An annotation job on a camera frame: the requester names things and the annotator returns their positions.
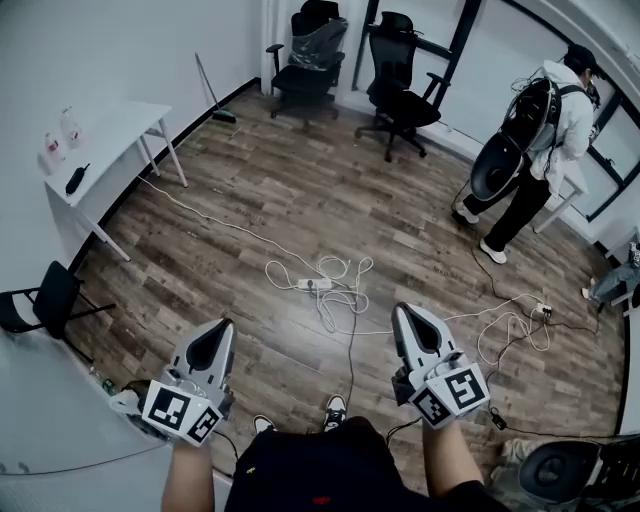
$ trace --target black office chair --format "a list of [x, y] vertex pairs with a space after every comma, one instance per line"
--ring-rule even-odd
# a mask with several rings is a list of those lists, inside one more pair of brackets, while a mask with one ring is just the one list
[[[69, 320], [114, 308], [115, 304], [102, 307], [95, 306], [80, 293], [81, 284], [82, 281], [77, 279], [60, 263], [54, 261], [49, 265], [49, 269], [39, 288], [27, 288], [25, 290], [0, 293], [0, 327], [11, 333], [29, 332], [44, 327], [53, 338], [62, 338], [74, 351], [92, 363], [93, 360], [90, 357], [80, 351], [67, 339], [64, 334], [64, 328]], [[38, 292], [35, 300], [31, 298], [33, 292]], [[33, 313], [41, 323], [32, 325], [20, 316], [13, 302], [13, 296], [20, 294], [25, 295], [27, 299], [31, 301], [33, 304]], [[78, 295], [82, 297], [92, 309], [72, 315], [71, 310]]]
[[451, 84], [433, 73], [431, 83], [422, 98], [409, 91], [413, 73], [413, 56], [418, 36], [408, 16], [396, 12], [383, 12], [382, 23], [369, 36], [376, 76], [367, 89], [369, 100], [376, 106], [373, 126], [356, 130], [356, 138], [363, 132], [389, 132], [389, 143], [384, 159], [391, 162], [391, 148], [396, 135], [420, 150], [420, 157], [427, 156], [424, 147], [415, 139], [417, 128], [435, 123], [440, 112], [427, 100], [440, 87]]
[[[344, 53], [338, 48], [347, 30], [347, 22], [340, 18], [338, 4], [322, 0], [308, 0], [299, 13], [291, 18], [293, 34], [289, 65], [280, 70], [278, 51], [282, 44], [267, 48], [273, 54], [276, 76], [271, 85], [282, 91], [280, 105], [271, 112], [297, 107], [324, 106], [329, 89], [338, 84]], [[339, 112], [328, 107], [333, 119]]]

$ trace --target table leg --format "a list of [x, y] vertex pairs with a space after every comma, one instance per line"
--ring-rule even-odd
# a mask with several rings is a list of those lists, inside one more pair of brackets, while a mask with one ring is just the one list
[[102, 229], [102, 228], [98, 225], [98, 223], [97, 223], [97, 222], [93, 222], [93, 221], [92, 221], [89, 217], [87, 217], [84, 213], [82, 213], [82, 212], [79, 212], [79, 213], [81, 213], [81, 215], [85, 218], [85, 220], [86, 220], [86, 221], [91, 225], [91, 229], [93, 229], [93, 232], [94, 232], [96, 235], [98, 235], [98, 238], [99, 238], [100, 240], [102, 240], [103, 242], [105, 242], [105, 243], [109, 244], [109, 245], [111, 246], [111, 248], [112, 248], [114, 251], [116, 251], [120, 256], [122, 256], [122, 258], [123, 258], [125, 261], [131, 261], [131, 258], [129, 257], [129, 255], [128, 255], [126, 252], [124, 252], [124, 251], [120, 248], [120, 246], [119, 246], [117, 243], [115, 243], [115, 242], [113, 241], [113, 239], [112, 239], [109, 235], [107, 235], [107, 233], [105, 232], [105, 230], [104, 230], [104, 229]]
[[534, 233], [542, 232], [542, 230], [544, 228], [546, 228], [554, 220], [556, 220], [558, 217], [560, 217], [562, 212], [564, 212], [567, 208], [569, 208], [569, 206], [571, 206], [571, 204], [576, 199], [578, 199], [578, 197], [580, 195], [581, 195], [580, 191], [574, 189], [573, 192], [571, 192], [571, 194], [569, 194], [569, 196], [562, 203], [560, 203], [560, 205], [558, 205], [558, 207], [553, 211], [553, 213], [551, 215], [549, 215], [549, 218], [547, 218], [545, 221], [543, 221], [539, 226], [536, 226], [536, 227], [533, 228], [533, 232]]
[[182, 185], [187, 188], [189, 184], [187, 183], [187, 178], [184, 177], [184, 172], [182, 171], [182, 167], [180, 166], [180, 162], [178, 162], [178, 155], [176, 155], [175, 150], [173, 149], [173, 144], [171, 144], [171, 139], [169, 138], [169, 132], [167, 131], [167, 125], [164, 122], [164, 119], [160, 119], [160, 130], [162, 130], [162, 136], [167, 143], [167, 148], [169, 148], [169, 153], [171, 153], [171, 158], [173, 158], [173, 163], [176, 166], [176, 171], [178, 171], [178, 176], [180, 177], [180, 181], [182, 181]]
[[160, 176], [160, 169], [156, 165], [156, 161], [153, 159], [151, 155], [151, 151], [149, 150], [149, 146], [147, 145], [147, 141], [144, 138], [144, 135], [140, 135], [140, 142], [142, 143], [142, 147], [144, 148], [144, 152], [147, 154], [147, 158], [149, 162], [151, 162], [151, 167], [153, 168], [153, 172], [156, 173], [156, 176]]

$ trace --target white cable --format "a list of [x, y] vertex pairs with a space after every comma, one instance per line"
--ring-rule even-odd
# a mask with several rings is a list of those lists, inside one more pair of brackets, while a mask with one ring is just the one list
[[[268, 238], [264, 238], [264, 237], [262, 237], [260, 235], [257, 235], [253, 231], [250, 231], [250, 230], [248, 230], [246, 228], [243, 228], [243, 227], [240, 227], [240, 226], [236, 226], [235, 224], [230, 224], [228, 222], [224, 222], [224, 221], [221, 221], [219, 219], [216, 219], [215, 217], [212, 217], [210, 215], [205, 215], [203, 213], [200, 213], [195, 208], [192, 208], [191, 206], [188, 206], [188, 205], [178, 201], [177, 199], [174, 199], [171, 196], [171, 194], [169, 194], [168, 192], [165, 192], [162, 189], [159, 189], [158, 187], [156, 187], [152, 183], [148, 182], [144, 178], [138, 176], [138, 179], [140, 179], [141, 181], [144, 181], [147, 185], [149, 185], [151, 188], [153, 188], [157, 192], [160, 192], [161, 194], [164, 194], [165, 196], [167, 196], [172, 203], [180, 206], [181, 208], [184, 208], [185, 210], [189, 210], [189, 211], [195, 213], [196, 215], [199, 215], [203, 219], [212, 220], [212, 221], [217, 222], [218, 224], [221, 224], [221, 225], [226, 226], [228, 228], [237, 229], [238, 231], [242, 231], [244, 233], [247, 233], [247, 234], [251, 235], [252, 237], [257, 238], [258, 240], [261, 240], [263, 242], [275, 245], [282, 252], [284, 252], [284, 253], [286, 253], [286, 254], [288, 254], [290, 256], [293, 256], [294, 258], [298, 259], [300, 262], [302, 262], [305, 266], [307, 266], [309, 269], [311, 269], [313, 272], [315, 272], [319, 276], [321, 276], [323, 278], [330, 279], [331, 282], [334, 283], [334, 285], [337, 288], [344, 288], [344, 290], [341, 290], [341, 291], [337, 291], [335, 288], [331, 289], [331, 290], [326, 290], [326, 291], [313, 290], [313, 289], [302, 290], [302, 289], [294, 286], [293, 283], [291, 283], [291, 279], [289, 278], [289, 272], [287, 272], [286, 267], [282, 263], [280, 263], [279, 261], [271, 260], [271, 261], [268, 261], [267, 264], [264, 266], [264, 273], [267, 276], [267, 279], [269, 280], [269, 282], [273, 286], [275, 286], [279, 290], [296, 290], [296, 291], [299, 291], [299, 292], [312, 293], [312, 294], [315, 292], [315, 295], [316, 295], [316, 309], [318, 310], [318, 314], [320, 315], [320, 319], [322, 320], [322, 324], [324, 325], [325, 329], [327, 329], [327, 331], [329, 331], [331, 333], [339, 332], [341, 334], [348, 334], [350, 336], [351, 335], [353, 335], [353, 336], [367, 336], [367, 335], [370, 335], [370, 334], [393, 334], [393, 331], [351, 332], [351, 331], [344, 331], [342, 329], [339, 329], [338, 325], [336, 323], [336, 319], [335, 319], [335, 317], [333, 315], [333, 312], [329, 308], [329, 303], [331, 303], [331, 302], [338, 303], [338, 304], [343, 304], [343, 305], [349, 306], [349, 309], [351, 309], [351, 311], [353, 312], [354, 315], [361, 315], [362, 313], [364, 313], [369, 308], [369, 297], [367, 296], [367, 294], [362, 293], [362, 292], [359, 291], [360, 276], [362, 276], [362, 274], [365, 274], [366, 272], [368, 272], [369, 270], [371, 270], [373, 268], [373, 259], [370, 258], [369, 256], [365, 256], [358, 263], [358, 272], [356, 274], [356, 279], [355, 279], [353, 287], [350, 287], [347, 284], [342, 283], [340, 280], [343, 279], [344, 277], [346, 277], [347, 272], [349, 271], [349, 267], [351, 265], [351, 260], [347, 260], [345, 262], [344, 260], [338, 258], [337, 256], [332, 256], [332, 255], [323, 256], [322, 258], [320, 258], [318, 260], [318, 263], [316, 263], [316, 266], [313, 267], [309, 263], [307, 263], [304, 260], [304, 258], [302, 258], [302, 256], [299, 256], [298, 254], [296, 254], [294, 252], [288, 251], [287, 249], [282, 247], [278, 242], [274, 242], [273, 240], [270, 240]], [[338, 262], [338, 263], [340, 263], [342, 265], [342, 267], [343, 267], [342, 273], [340, 273], [339, 275], [335, 275], [335, 276], [329, 275], [327, 273], [327, 271], [324, 270], [324, 268], [323, 268], [323, 265], [325, 265], [328, 262]], [[286, 286], [282, 286], [282, 285], [277, 284], [271, 278], [271, 276], [269, 275], [269, 265], [272, 265], [272, 264], [279, 265], [280, 268], [282, 268], [282, 271], [284, 272], [284, 277], [285, 277], [285, 279], [287, 281], [287, 285]], [[359, 302], [360, 299], [362, 299], [362, 303], [364, 305], [363, 305], [363, 307], [361, 309], [358, 309], [357, 302]]]
[[[502, 306], [506, 306], [510, 302], [513, 302], [513, 301], [515, 301], [515, 300], [517, 300], [517, 299], [519, 299], [521, 297], [531, 297], [532, 299], [536, 299], [538, 302], [542, 303], [542, 300], [539, 297], [536, 297], [535, 295], [531, 295], [529, 293], [521, 293], [517, 297], [514, 297], [513, 299], [509, 299], [509, 300], [503, 302], [502, 304], [500, 304], [499, 306], [496, 306], [495, 308], [485, 309], [483, 311], [480, 311], [479, 313], [468, 313], [468, 314], [465, 314], [465, 315], [450, 316], [448, 318], [445, 318], [444, 321], [446, 322], [448, 320], [453, 320], [454, 318], [465, 318], [465, 317], [470, 317], [470, 316], [480, 316], [480, 315], [483, 315], [484, 313], [489, 313], [491, 311], [496, 311], [496, 310], [500, 309]], [[507, 311], [506, 313], [502, 313], [493, 322], [491, 322], [490, 324], [485, 326], [485, 328], [482, 329], [482, 331], [478, 335], [478, 340], [477, 340], [478, 355], [482, 358], [482, 360], [485, 363], [487, 363], [489, 366], [496, 366], [497, 364], [500, 363], [500, 361], [502, 361], [502, 358], [507, 354], [507, 351], [509, 350], [509, 347], [511, 346], [511, 321], [512, 320], [517, 320], [518, 321], [518, 324], [520, 325], [520, 328], [522, 329], [522, 334], [529, 340], [529, 343], [531, 344], [531, 346], [533, 347], [534, 350], [536, 350], [538, 352], [545, 352], [545, 351], [549, 350], [549, 347], [551, 346], [551, 339], [549, 338], [549, 331], [547, 330], [546, 322], [543, 321], [542, 325], [544, 327], [544, 332], [545, 332], [545, 334], [547, 336], [547, 345], [545, 347], [538, 347], [533, 342], [533, 338], [531, 337], [531, 334], [532, 334], [531, 328], [532, 328], [532, 325], [533, 325], [533, 315], [534, 315], [534, 313], [536, 311], [538, 311], [536, 308], [533, 308], [531, 310], [531, 314], [529, 315], [529, 325], [527, 325], [526, 322], [524, 320], [522, 320], [522, 318], [520, 318], [513, 311]], [[502, 354], [498, 357], [498, 359], [496, 361], [489, 361], [484, 356], [484, 354], [482, 353], [482, 349], [480, 348], [481, 347], [482, 336], [484, 336], [484, 333], [487, 331], [487, 329], [489, 329], [490, 327], [492, 327], [493, 325], [498, 323], [500, 321], [500, 319], [504, 318], [505, 316], [509, 317], [509, 319], [507, 320], [507, 344], [505, 346], [504, 351], [502, 352]]]

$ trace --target tangled cable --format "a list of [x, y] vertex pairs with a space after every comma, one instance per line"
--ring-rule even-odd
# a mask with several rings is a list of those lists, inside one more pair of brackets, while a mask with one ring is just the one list
[[[365, 256], [358, 263], [358, 272], [356, 274], [356, 278], [355, 278], [353, 286], [350, 287], [349, 285], [341, 282], [340, 280], [344, 279], [346, 277], [347, 273], [349, 272], [349, 267], [351, 266], [351, 260], [344, 261], [341, 258], [338, 258], [337, 256], [323, 256], [322, 258], [320, 258], [320, 260], [318, 260], [318, 263], [316, 264], [316, 266], [313, 267], [302, 256], [300, 256], [299, 254], [296, 254], [296, 253], [294, 253], [292, 251], [289, 251], [289, 250], [285, 249], [278, 242], [275, 242], [274, 240], [270, 240], [269, 238], [265, 238], [263, 236], [257, 235], [253, 231], [251, 231], [249, 229], [246, 229], [246, 228], [243, 228], [241, 226], [236, 226], [235, 224], [231, 224], [229, 222], [224, 222], [224, 221], [219, 220], [219, 219], [217, 219], [215, 217], [212, 217], [211, 215], [205, 215], [204, 213], [200, 213], [195, 208], [178, 201], [171, 194], [169, 194], [168, 192], [156, 187], [155, 185], [153, 185], [149, 181], [145, 180], [141, 176], [138, 176], [138, 179], [141, 180], [141, 181], [144, 181], [147, 185], [149, 185], [151, 188], [153, 188], [157, 192], [160, 192], [161, 194], [164, 194], [165, 196], [167, 196], [172, 203], [176, 204], [177, 206], [180, 206], [181, 208], [184, 208], [185, 210], [189, 210], [189, 211], [195, 213], [196, 215], [202, 217], [203, 219], [212, 220], [212, 221], [217, 222], [218, 224], [220, 224], [222, 226], [226, 226], [228, 228], [237, 229], [238, 231], [242, 231], [243, 233], [247, 233], [247, 234], [251, 235], [252, 237], [257, 238], [258, 240], [261, 240], [263, 242], [266, 242], [266, 243], [269, 243], [271, 245], [274, 245], [275, 247], [280, 249], [285, 254], [288, 254], [289, 256], [293, 256], [294, 258], [296, 258], [303, 265], [305, 265], [307, 268], [312, 270], [314, 273], [316, 273], [320, 277], [330, 279], [332, 285], [334, 285], [336, 288], [342, 288], [342, 290], [340, 290], [340, 291], [338, 291], [336, 289], [324, 290], [324, 291], [323, 290], [316, 290], [316, 289], [312, 288], [311, 286], [309, 286], [307, 288], [299, 288], [299, 287], [293, 285], [293, 283], [291, 282], [291, 279], [289, 278], [289, 272], [287, 271], [286, 267], [282, 263], [280, 263], [279, 261], [277, 261], [277, 260], [268, 261], [267, 264], [264, 267], [264, 273], [267, 276], [267, 279], [269, 280], [269, 282], [273, 286], [275, 286], [279, 290], [296, 290], [296, 291], [299, 291], [299, 292], [311, 293], [312, 295], [315, 295], [315, 297], [316, 297], [316, 309], [318, 310], [318, 314], [320, 315], [320, 318], [322, 320], [322, 324], [324, 325], [325, 329], [327, 329], [328, 332], [330, 332], [330, 333], [339, 332], [341, 334], [348, 334], [348, 335], [351, 335], [351, 336], [368, 336], [370, 334], [392, 334], [393, 333], [393, 331], [372, 331], [372, 332], [355, 332], [354, 331], [354, 332], [351, 332], [351, 331], [346, 331], [346, 330], [340, 329], [340, 328], [338, 328], [335, 316], [334, 316], [333, 312], [331, 311], [331, 308], [329, 307], [330, 303], [343, 304], [343, 305], [349, 306], [349, 309], [356, 316], [361, 315], [365, 311], [367, 311], [367, 309], [369, 308], [369, 297], [367, 296], [367, 294], [360, 292], [359, 291], [359, 287], [360, 287], [360, 277], [362, 276], [362, 274], [368, 272], [369, 270], [371, 270], [373, 268], [373, 259], [370, 258], [369, 256]], [[330, 275], [323, 268], [323, 266], [326, 265], [329, 262], [338, 262], [338, 263], [340, 263], [342, 265], [342, 268], [343, 268], [342, 272], [340, 274], [338, 274], [338, 275], [335, 275], [335, 276]], [[285, 279], [287, 281], [287, 285], [285, 285], [285, 286], [279, 285], [272, 279], [271, 275], [269, 274], [269, 266], [270, 265], [279, 265], [280, 266], [280, 268], [284, 272]], [[358, 308], [358, 302], [360, 300], [363, 301], [363, 305], [362, 305], [362, 308], [359, 309]]]

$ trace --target power strip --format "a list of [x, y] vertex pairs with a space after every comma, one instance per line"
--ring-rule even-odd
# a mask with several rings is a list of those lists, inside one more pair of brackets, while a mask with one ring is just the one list
[[296, 285], [298, 290], [331, 290], [333, 288], [333, 283], [331, 279], [328, 277], [323, 277], [322, 279], [298, 279], [298, 284]]

